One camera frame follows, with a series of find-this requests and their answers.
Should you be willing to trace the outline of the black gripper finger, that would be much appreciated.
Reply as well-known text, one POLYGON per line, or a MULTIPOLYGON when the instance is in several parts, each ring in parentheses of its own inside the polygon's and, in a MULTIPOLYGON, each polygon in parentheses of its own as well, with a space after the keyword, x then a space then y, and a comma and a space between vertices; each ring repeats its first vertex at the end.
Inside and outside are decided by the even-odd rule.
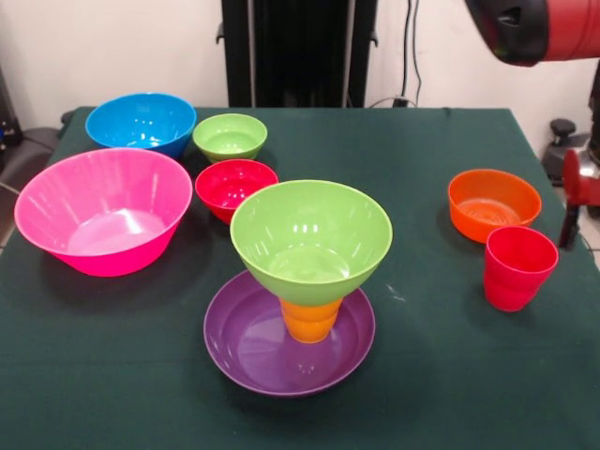
POLYGON ((567 206, 565 217, 562 222, 562 229, 558 241, 558 248, 572 249, 578 235, 579 207, 567 206))

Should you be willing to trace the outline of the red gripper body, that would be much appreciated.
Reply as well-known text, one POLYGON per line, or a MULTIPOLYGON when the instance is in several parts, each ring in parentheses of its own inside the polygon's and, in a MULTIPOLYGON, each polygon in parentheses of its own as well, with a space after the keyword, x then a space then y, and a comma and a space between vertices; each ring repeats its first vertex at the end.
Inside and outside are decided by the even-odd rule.
POLYGON ((590 150, 566 151, 562 181, 568 216, 577 216, 583 206, 599 207, 599 162, 590 150))

